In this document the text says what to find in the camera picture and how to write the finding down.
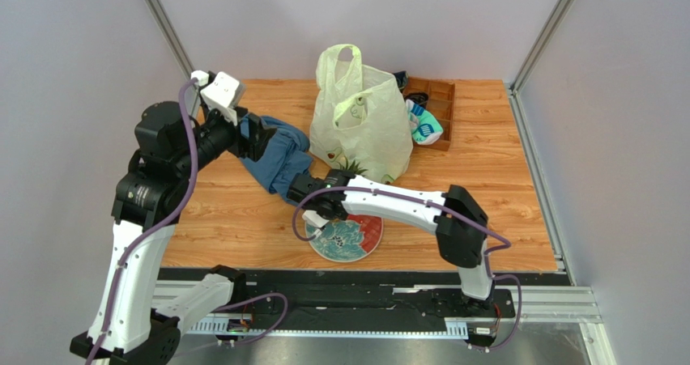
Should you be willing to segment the fake pineapple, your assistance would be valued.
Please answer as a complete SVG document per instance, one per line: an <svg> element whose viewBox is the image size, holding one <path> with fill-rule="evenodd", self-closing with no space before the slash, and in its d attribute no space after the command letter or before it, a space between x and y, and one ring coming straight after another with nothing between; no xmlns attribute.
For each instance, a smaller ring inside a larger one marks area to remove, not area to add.
<svg viewBox="0 0 690 365"><path fill-rule="evenodd" d="M346 158L344 160L344 163L339 165L339 168L341 170L344 170L346 172L352 172L356 175L362 175L364 176L366 172L368 171L367 168L364 168L359 161L357 160L350 160Z"/></svg>

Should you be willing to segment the pale yellow plastic bag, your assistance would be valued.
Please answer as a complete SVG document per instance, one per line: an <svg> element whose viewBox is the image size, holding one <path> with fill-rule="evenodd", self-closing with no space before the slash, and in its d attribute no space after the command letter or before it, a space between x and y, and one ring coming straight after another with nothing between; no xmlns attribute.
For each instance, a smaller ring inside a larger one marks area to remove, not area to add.
<svg viewBox="0 0 690 365"><path fill-rule="evenodd" d="M408 168L413 140L393 74L365 65L357 46L340 44L321 53L316 83L310 152L335 169L357 160L368 169L364 177L394 183Z"/></svg>

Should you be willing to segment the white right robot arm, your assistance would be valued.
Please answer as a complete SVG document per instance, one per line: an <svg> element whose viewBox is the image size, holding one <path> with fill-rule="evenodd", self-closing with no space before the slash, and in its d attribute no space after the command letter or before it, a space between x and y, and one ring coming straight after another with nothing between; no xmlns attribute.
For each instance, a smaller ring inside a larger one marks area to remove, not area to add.
<svg viewBox="0 0 690 365"><path fill-rule="evenodd" d="M305 222L322 229L334 219L367 215L416 227L435 236L441 258L455 266L463 302L471 311L494 310L495 277L488 258L488 239L498 248L510 241L488 227L488 215L467 189L451 185L445 192L418 191L332 169L320 179L294 176L287 198L297 204Z"/></svg>

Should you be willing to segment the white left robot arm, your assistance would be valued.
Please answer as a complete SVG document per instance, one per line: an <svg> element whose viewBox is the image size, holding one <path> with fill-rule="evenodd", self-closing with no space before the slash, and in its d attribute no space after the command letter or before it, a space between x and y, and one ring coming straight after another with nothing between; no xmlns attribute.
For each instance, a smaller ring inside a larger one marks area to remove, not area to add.
<svg viewBox="0 0 690 365"><path fill-rule="evenodd" d="M248 303L244 273L218 265L174 299L152 303L161 262L198 172L224 152L259 160L276 128L246 110L241 121L209 112L199 124L176 101L146 108L134 135L138 149L117 183L113 252L98 313L70 352L88 362L166 364L181 337L209 313Z"/></svg>

